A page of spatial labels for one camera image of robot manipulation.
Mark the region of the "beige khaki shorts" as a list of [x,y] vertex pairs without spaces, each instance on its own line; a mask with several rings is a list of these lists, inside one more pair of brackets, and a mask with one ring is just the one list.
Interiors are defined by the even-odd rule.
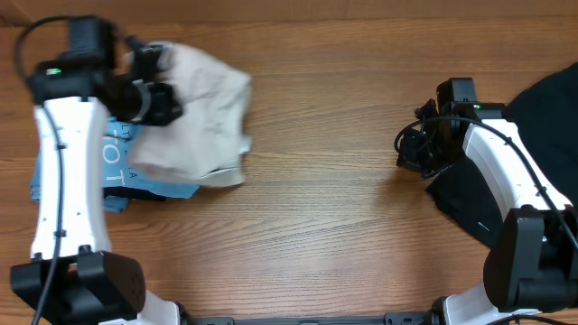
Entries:
[[173,86],[183,114],[167,126],[146,126],[137,136],[129,163],[171,183],[223,188],[245,181],[244,133],[252,78],[207,52],[162,42],[161,78]]

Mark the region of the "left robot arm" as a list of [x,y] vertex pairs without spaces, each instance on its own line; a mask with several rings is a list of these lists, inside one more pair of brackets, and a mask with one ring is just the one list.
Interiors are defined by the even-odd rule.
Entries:
[[186,310],[150,292],[141,265],[113,252],[103,209],[108,119],[166,126],[182,115],[158,78],[165,49],[95,15],[67,24],[67,50],[33,73],[23,38],[14,44],[14,67],[35,104],[42,171],[31,260],[11,268],[12,291],[51,324],[184,324]]

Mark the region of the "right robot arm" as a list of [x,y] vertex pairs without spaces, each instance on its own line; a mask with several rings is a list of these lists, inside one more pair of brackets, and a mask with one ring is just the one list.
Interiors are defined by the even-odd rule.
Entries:
[[450,78],[394,141],[397,166],[439,175],[466,157],[496,201],[502,230],[481,283],[442,297],[416,324],[546,321],[577,306],[577,211],[545,177],[501,103],[480,102],[470,78]]

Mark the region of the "folded light blue t-shirt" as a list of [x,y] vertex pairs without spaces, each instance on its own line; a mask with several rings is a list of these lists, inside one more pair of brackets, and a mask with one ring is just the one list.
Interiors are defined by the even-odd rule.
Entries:
[[189,199],[200,188],[198,185],[155,181],[130,166],[129,155],[143,130],[141,125],[119,122],[114,117],[108,119],[101,149],[103,189],[127,187],[149,190],[166,199]]

